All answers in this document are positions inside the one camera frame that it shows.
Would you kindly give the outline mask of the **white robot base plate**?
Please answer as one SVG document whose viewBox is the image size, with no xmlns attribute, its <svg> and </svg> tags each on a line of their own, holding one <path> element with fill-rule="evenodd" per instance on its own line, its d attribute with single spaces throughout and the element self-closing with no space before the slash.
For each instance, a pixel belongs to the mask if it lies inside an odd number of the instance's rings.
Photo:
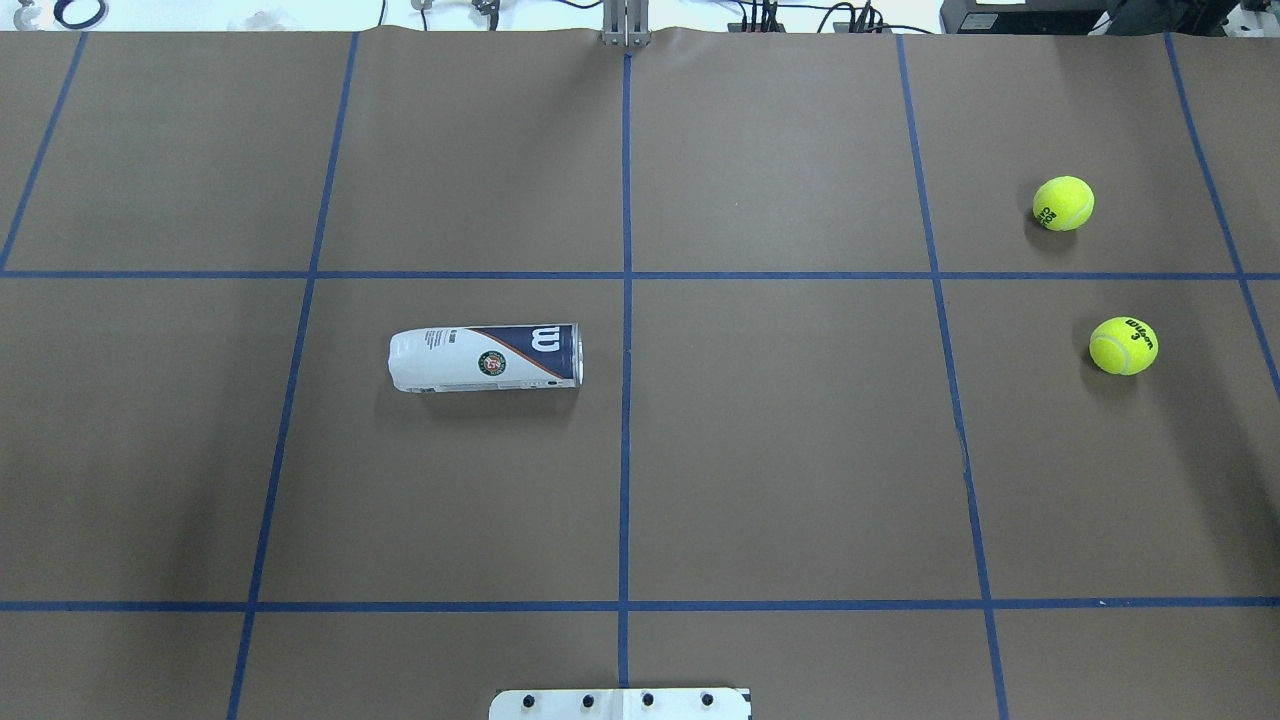
<svg viewBox="0 0 1280 720">
<path fill-rule="evenodd" d="M 489 719 L 751 719 L 750 692 L 731 687 L 511 689 Z"/>
</svg>

